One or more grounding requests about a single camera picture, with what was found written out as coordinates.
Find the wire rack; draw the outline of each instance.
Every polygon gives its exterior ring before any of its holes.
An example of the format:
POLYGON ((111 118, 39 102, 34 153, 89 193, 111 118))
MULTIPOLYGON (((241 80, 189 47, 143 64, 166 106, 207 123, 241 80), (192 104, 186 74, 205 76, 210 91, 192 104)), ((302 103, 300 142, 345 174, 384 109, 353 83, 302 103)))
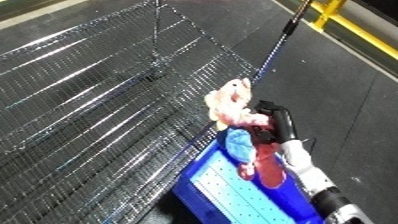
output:
POLYGON ((203 96, 255 73, 152 1, 0 66, 1 223, 137 222, 214 137, 203 96))

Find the blue box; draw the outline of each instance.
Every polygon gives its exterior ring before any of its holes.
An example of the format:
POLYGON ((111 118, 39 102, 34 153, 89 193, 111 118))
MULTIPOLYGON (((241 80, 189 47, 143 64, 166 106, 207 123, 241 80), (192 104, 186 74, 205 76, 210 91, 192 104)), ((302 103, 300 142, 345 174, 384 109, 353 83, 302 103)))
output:
POLYGON ((236 162, 213 141, 183 171, 173 191, 202 223, 323 223, 288 176, 278 189, 242 180, 236 162))

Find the red plush toy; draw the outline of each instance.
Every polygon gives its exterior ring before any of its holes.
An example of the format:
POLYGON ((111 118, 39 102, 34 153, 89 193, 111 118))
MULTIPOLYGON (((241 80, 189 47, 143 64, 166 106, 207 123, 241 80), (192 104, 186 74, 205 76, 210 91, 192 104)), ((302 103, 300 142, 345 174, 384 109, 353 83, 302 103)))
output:
POLYGON ((222 142, 228 153, 240 164, 238 174, 251 180, 258 172, 261 183, 268 188, 277 188, 285 180, 283 168, 275 158, 277 144, 263 144, 255 137, 252 127, 272 128, 266 115, 250 113, 246 108, 251 99, 249 79, 234 79, 218 91, 205 97, 209 107, 209 117, 217 121, 217 129, 222 133, 222 142))

